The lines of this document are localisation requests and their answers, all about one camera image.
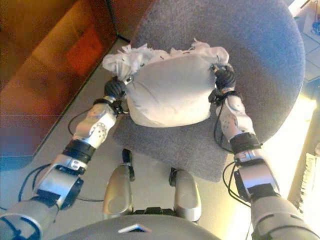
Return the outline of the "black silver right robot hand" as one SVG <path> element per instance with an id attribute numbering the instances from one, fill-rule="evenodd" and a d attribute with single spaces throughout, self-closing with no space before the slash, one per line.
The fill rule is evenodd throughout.
<path id="1" fill-rule="evenodd" d="M 214 65 L 212 67 L 213 73 L 215 75 L 215 85 L 216 88 L 221 93 L 227 93 L 235 90 L 236 87 L 236 77 L 233 67 L 228 64 L 226 66 L 218 67 Z"/>

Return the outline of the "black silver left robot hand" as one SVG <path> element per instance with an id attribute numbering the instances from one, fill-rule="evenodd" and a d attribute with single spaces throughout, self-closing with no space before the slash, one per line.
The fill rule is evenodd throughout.
<path id="1" fill-rule="evenodd" d="M 121 100 L 128 92 L 127 85 L 129 85 L 132 81 L 132 76 L 129 76 L 125 80 L 119 80 L 117 76 L 113 76 L 104 85 L 104 96 L 113 98 L 115 100 Z"/>

